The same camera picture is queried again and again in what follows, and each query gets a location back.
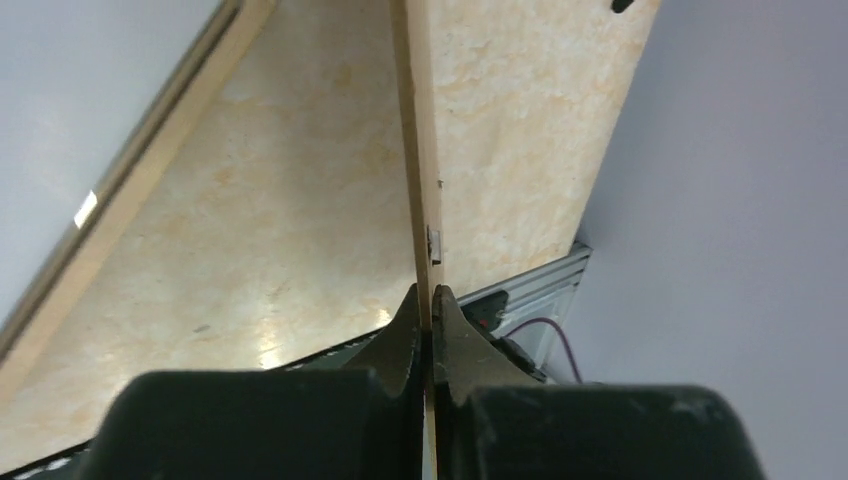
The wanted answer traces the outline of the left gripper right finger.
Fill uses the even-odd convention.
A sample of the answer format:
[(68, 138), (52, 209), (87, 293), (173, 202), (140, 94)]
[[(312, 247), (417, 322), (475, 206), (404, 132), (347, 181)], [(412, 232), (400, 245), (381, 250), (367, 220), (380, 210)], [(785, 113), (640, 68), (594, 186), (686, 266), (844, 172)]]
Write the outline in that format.
[(546, 385), (433, 296), (441, 479), (761, 479), (740, 418), (696, 385)]

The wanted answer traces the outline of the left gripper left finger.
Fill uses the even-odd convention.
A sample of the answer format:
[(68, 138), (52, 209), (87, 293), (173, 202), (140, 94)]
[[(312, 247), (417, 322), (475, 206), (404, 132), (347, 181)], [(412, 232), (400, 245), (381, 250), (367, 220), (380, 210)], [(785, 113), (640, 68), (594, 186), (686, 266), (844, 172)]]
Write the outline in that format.
[(336, 369), (154, 371), (108, 410), (81, 479), (417, 479), (422, 334), (410, 288)]

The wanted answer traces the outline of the wooden picture frame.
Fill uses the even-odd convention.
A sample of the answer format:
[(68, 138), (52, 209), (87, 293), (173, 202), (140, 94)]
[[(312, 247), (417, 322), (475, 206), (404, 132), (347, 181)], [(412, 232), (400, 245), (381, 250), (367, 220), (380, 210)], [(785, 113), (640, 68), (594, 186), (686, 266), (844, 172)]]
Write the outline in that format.
[(1, 330), (1, 401), (20, 388), (51, 337), (96, 278), (165, 170), (276, 7), (221, 1), (95, 183), (95, 204), (72, 222)]

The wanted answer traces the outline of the brown backing board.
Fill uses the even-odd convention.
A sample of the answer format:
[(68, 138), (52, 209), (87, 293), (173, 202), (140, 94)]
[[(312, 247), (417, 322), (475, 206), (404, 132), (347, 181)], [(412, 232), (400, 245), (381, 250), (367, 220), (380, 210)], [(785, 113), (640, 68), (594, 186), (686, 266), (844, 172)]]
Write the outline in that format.
[(441, 265), (432, 266), (427, 253), (427, 227), (442, 232), (428, 6), (427, 1), (398, 0), (389, 3), (420, 323), (424, 335), (425, 440), (422, 477), (436, 479), (432, 324), (433, 298), (436, 286), (442, 282), (443, 268)]

